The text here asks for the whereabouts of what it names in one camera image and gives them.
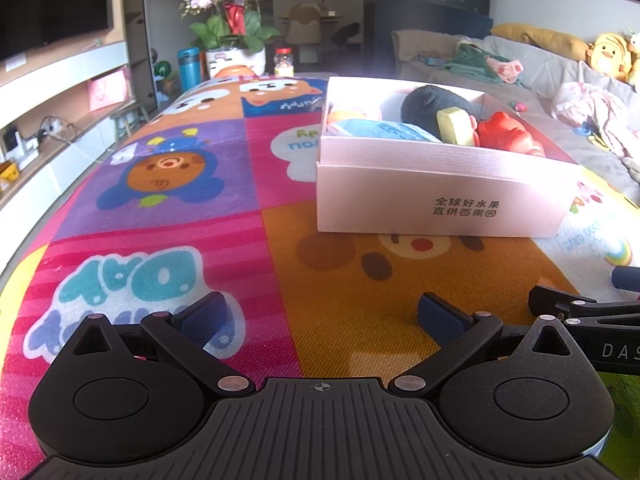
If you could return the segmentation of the red plastic toy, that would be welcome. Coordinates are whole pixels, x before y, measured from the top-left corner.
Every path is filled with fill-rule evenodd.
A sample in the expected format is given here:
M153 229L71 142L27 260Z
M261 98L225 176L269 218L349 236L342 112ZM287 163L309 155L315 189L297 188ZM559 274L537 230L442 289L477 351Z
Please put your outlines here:
M511 153L546 156L542 145L516 119L505 112L495 112L477 125L478 145Z

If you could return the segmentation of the blue tissue pack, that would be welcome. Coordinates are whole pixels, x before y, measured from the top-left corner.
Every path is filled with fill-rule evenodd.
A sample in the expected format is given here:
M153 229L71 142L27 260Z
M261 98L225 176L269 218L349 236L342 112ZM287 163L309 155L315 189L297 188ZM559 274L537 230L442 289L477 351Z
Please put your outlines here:
M437 136L433 136L418 126L405 124L404 122L356 118L331 122L329 127L334 134L339 134L340 136L440 143Z

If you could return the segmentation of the black plush bear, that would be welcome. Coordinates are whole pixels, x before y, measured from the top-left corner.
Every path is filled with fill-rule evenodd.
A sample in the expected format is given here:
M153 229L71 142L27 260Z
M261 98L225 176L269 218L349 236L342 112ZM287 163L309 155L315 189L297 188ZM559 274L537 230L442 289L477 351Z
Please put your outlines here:
M476 120L482 118L478 105L434 84L411 91L401 104L400 117L402 122L418 126L439 139L437 113L449 107L459 107Z

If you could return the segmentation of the pink lid yellow cup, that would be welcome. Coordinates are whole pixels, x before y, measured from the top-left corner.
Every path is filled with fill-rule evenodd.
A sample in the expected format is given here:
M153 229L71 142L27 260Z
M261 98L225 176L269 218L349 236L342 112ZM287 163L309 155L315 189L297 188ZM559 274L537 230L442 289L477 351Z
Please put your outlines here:
M342 122L343 120L368 118L369 116L366 113L358 112L358 110L332 110L326 122L333 124L334 122Z

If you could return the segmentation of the colourful cartoon play mat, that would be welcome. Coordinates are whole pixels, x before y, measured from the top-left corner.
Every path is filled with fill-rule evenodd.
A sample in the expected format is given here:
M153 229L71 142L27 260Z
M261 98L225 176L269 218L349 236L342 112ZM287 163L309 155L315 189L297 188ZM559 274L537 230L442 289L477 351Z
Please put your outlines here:
M265 104L233 80L178 101L73 192L1 294L1 474L42 453L27 419L39 379L88 314L134 323L208 292L228 304L210 351L255 382L390 379L432 354L416 305L530 321L537 285L626 298L616 266L639 261L639 213L584 174L551 238L326 234L316 226L321 80Z

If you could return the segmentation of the pink white clothes pile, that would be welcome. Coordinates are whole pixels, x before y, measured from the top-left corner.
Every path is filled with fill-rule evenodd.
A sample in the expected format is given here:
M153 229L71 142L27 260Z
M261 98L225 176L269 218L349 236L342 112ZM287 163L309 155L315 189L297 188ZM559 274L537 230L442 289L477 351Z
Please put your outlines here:
M563 82L551 102L551 116L588 130L639 182L639 113L621 98L588 82Z

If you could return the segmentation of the pink cardboard box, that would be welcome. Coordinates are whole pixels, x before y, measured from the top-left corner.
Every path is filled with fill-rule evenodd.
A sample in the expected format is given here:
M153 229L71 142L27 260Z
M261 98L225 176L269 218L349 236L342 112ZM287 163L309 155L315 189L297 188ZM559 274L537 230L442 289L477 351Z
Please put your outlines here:
M316 181L319 231L555 236L582 166L532 124L523 126L544 156L339 136L324 122Z

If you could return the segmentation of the yellow duck plush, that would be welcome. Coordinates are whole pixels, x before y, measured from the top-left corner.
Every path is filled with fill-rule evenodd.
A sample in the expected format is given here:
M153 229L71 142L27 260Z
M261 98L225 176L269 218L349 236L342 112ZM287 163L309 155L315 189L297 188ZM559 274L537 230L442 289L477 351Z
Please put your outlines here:
M601 34L587 51L588 65L605 76L626 82L631 71L627 40L615 32Z

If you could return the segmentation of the grey sofa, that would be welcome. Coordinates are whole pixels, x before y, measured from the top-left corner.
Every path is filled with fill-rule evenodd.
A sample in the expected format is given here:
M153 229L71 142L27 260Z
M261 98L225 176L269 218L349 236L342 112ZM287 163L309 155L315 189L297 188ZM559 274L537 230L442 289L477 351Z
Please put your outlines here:
M639 95L628 84L592 70L584 62L575 62L528 44L520 44L497 36L484 39L451 36L427 30L405 29L390 34L399 79L449 84L484 91L504 105L521 102L527 110L524 118L550 138L576 162L592 170L622 192L634 203L639 201L638 162L624 164L617 156L580 136L572 127L551 115L552 100L567 82L582 82L611 92L633 113L639 111ZM524 72L515 84L488 82L459 75L442 66L431 66L426 58L451 60L462 44L478 47L494 58L520 61Z

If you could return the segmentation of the small wooden stool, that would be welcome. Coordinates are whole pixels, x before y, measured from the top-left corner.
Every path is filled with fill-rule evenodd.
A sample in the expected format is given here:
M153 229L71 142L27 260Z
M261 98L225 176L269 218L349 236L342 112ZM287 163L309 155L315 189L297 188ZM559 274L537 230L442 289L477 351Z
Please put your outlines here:
M142 102L134 102L116 110L114 114L111 114L110 121L115 128L115 142L118 143L123 136L130 138L135 131L147 124L149 114Z

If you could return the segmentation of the yellow cushion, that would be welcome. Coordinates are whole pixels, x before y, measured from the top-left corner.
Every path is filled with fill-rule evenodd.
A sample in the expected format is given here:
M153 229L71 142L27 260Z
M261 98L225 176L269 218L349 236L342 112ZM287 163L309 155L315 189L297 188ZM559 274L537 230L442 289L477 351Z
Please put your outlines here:
M530 44L575 62L585 61L589 50L589 46L584 40L573 35L522 23L495 25L490 33L492 36L521 44Z

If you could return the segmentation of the white tv cabinet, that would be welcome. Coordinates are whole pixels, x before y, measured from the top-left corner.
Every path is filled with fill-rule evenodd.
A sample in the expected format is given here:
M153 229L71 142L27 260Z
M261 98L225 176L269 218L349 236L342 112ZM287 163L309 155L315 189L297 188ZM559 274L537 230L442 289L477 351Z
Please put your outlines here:
M47 124L38 153L1 193L1 263L17 254L36 224L114 142L111 114L134 102L124 0L112 0L113 26L14 58L1 74L1 128L23 137ZM127 67L130 99L90 112L88 81Z

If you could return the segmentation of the green cloth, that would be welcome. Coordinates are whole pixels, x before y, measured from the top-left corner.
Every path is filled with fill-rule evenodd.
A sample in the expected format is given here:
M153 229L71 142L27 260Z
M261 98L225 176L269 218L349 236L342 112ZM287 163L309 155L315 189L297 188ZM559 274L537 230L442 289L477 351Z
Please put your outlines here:
M486 61L487 52L467 41L460 41L450 58L442 56L419 54L418 60L432 67L448 70L448 72L465 78L487 82L488 84L503 84L503 80L492 70Z

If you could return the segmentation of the pink paper bag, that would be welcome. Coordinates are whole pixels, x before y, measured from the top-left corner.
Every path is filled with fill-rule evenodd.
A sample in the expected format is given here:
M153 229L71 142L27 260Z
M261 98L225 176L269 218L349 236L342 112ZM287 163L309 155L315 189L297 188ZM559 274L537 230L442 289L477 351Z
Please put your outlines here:
M128 102L130 99L129 72L127 67L88 81L89 110Z

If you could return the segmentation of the orange round bowl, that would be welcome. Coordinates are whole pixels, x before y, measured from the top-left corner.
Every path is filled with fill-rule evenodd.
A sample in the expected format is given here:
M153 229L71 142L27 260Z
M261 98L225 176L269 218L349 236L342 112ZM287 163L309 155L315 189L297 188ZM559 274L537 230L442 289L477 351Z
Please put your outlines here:
M241 77L250 76L255 77L254 70L246 65L229 65L224 67L213 68L210 72L210 78L224 78L224 77Z

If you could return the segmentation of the blue water bottle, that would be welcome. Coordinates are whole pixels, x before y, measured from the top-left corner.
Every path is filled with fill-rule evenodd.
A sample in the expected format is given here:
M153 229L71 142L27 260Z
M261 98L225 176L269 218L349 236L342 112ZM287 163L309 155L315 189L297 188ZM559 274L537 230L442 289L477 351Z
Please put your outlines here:
M188 91L201 82L200 49L190 47L177 53L179 76L182 91Z

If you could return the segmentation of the red-lid glass jar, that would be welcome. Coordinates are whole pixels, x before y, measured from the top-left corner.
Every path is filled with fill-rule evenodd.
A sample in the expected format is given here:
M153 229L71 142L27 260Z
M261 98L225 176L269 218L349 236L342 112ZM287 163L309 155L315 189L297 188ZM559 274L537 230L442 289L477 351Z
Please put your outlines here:
M274 51L273 71L277 77L294 76L294 55L291 48L277 48Z

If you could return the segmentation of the potted pink orchid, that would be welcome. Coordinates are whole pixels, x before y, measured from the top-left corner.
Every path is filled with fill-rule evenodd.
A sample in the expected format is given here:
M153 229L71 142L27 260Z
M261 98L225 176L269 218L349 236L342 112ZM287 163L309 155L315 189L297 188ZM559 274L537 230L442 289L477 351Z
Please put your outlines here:
M280 32L262 22L260 0L182 0L181 15L204 18L190 25L195 45L204 52L206 72L216 78L230 67L266 71L266 44Z

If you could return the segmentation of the dining chair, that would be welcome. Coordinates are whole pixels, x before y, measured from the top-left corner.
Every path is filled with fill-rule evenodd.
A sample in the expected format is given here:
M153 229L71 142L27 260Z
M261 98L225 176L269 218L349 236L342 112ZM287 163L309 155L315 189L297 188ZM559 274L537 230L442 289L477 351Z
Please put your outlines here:
M297 48L300 64L318 65L322 45L320 8L311 3L293 6L288 12L285 41Z

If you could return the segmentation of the black television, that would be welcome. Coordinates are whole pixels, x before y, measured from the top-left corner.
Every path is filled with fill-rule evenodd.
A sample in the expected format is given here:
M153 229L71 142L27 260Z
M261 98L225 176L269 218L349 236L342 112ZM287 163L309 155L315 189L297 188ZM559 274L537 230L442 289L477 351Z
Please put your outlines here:
M1 0L1 58L112 26L112 0Z

